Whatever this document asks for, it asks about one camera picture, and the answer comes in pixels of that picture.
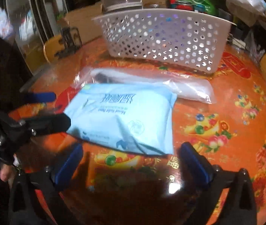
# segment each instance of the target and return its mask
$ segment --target white plastic basket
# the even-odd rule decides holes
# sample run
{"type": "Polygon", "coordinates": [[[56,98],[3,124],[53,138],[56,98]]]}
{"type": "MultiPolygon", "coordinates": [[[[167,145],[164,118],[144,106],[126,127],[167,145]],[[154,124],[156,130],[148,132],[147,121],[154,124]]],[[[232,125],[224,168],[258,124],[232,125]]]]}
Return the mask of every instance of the white plastic basket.
{"type": "Polygon", "coordinates": [[[178,9],[138,9],[93,19],[102,27],[113,57],[168,62],[213,73],[231,22],[178,9]]]}

